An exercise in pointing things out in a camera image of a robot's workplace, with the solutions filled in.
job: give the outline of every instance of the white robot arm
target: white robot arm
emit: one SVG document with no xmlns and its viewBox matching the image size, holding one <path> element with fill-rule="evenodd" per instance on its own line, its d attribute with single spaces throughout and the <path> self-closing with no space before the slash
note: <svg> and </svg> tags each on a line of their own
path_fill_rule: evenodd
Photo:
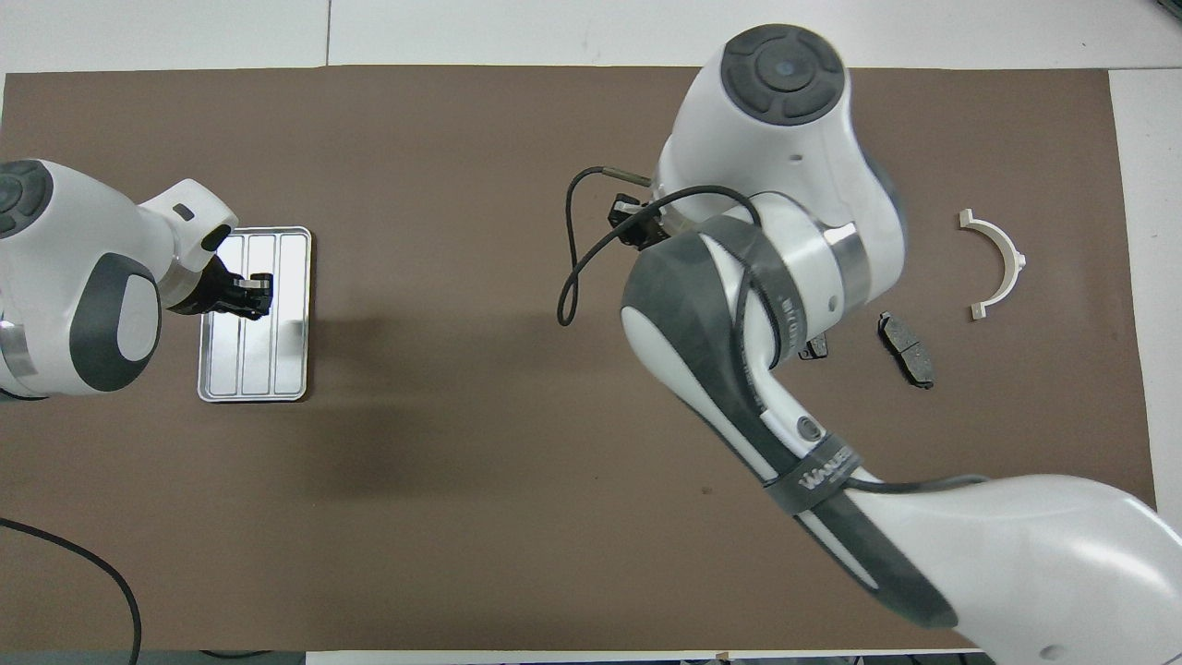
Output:
<svg viewBox="0 0 1182 665">
<path fill-rule="evenodd" d="M 0 164 L 0 399 L 125 387 L 162 306 L 266 314 L 271 275 L 242 279 L 214 254 L 236 226 L 191 180 L 136 206 L 53 162 Z"/>
<path fill-rule="evenodd" d="M 641 252 L 624 331 L 786 513 L 885 606 L 1001 665 L 1182 660 L 1182 539 L 1136 498 L 1058 476 L 879 483 L 772 377 L 903 266 L 902 213 L 832 46 L 767 25 L 702 67 L 652 195 L 702 184 L 758 215 L 721 196 L 663 206 L 671 236 Z"/>
</svg>

